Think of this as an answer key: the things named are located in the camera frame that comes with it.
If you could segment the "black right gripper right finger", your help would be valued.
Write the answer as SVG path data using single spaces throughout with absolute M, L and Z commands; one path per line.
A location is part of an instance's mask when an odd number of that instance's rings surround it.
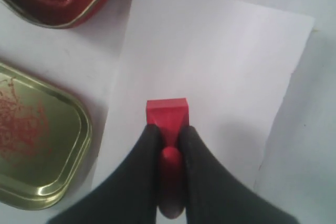
M 298 223 L 238 181 L 206 147 L 196 129 L 180 131 L 187 182 L 187 223 Z

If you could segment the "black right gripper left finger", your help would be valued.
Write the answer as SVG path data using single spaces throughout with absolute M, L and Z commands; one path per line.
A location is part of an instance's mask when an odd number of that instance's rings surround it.
M 118 168 L 49 223 L 155 223 L 160 129 L 147 125 Z

